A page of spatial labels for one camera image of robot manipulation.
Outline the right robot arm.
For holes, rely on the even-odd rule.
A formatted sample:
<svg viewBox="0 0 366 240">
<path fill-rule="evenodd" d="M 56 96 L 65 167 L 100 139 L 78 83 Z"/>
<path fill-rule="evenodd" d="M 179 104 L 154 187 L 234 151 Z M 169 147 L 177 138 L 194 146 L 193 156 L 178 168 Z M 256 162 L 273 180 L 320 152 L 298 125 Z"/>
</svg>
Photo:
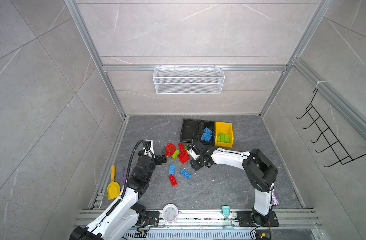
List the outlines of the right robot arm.
<svg viewBox="0 0 366 240">
<path fill-rule="evenodd" d="M 206 146 L 197 141 L 188 147 L 188 151 L 193 158 L 190 161 L 191 167 L 196 171 L 204 166 L 209 168 L 212 165 L 227 165 L 243 169 L 250 184 L 255 188 L 252 220 L 258 226 L 268 222 L 272 212 L 272 192 L 278 169 L 261 150 L 237 152 Z"/>
</svg>

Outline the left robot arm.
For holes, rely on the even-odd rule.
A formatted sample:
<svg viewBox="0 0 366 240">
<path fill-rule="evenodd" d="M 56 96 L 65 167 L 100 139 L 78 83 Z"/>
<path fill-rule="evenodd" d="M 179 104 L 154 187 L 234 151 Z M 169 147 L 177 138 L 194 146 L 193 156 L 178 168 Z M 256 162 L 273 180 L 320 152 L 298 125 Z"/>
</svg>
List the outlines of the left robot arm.
<svg viewBox="0 0 366 240">
<path fill-rule="evenodd" d="M 71 240 L 119 240 L 131 227 L 140 226 L 146 219 L 145 206 L 138 200 L 149 187 L 157 165 L 167 162 L 165 155 L 145 153 L 138 158 L 123 193 L 109 207 L 86 227 L 76 227 Z"/>
</svg>

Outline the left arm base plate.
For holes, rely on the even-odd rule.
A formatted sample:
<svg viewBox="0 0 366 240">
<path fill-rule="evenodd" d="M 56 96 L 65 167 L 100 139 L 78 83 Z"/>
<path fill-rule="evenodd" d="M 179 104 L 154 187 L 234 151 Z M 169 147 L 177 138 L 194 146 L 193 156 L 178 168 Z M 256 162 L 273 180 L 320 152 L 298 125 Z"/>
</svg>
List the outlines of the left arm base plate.
<svg viewBox="0 0 366 240">
<path fill-rule="evenodd" d="M 158 226 L 160 220 L 160 212 L 159 211 L 146 211 L 139 215 L 138 222 L 135 224 L 135 227 L 145 227 L 148 225 Z"/>
</svg>

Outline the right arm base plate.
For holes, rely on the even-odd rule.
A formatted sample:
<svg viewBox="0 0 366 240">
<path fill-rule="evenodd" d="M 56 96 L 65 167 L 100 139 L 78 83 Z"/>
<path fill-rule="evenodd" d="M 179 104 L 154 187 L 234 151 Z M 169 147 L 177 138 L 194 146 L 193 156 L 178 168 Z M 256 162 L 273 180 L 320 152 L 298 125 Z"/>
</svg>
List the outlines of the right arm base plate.
<svg viewBox="0 0 366 240">
<path fill-rule="evenodd" d="M 271 211 L 267 216 L 261 217 L 253 211 L 237 211 L 235 221 L 240 227 L 278 227 L 279 222 L 274 211 Z"/>
</svg>

